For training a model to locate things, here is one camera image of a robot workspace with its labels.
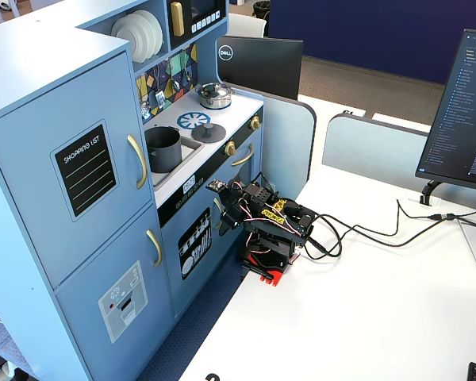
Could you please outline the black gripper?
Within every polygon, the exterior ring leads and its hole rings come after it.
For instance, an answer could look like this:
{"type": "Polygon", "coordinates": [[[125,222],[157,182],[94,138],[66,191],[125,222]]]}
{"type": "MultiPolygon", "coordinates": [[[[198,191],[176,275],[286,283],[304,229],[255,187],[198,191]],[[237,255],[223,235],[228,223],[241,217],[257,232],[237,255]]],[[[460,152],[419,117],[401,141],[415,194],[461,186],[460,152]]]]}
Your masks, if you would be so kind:
{"type": "Polygon", "coordinates": [[[230,182],[221,192],[221,201],[225,211],[221,215],[220,232],[226,233],[229,230],[237,229],[242,221],[247,217],[244,212],[244,185],[237,182],[230,182]]]}

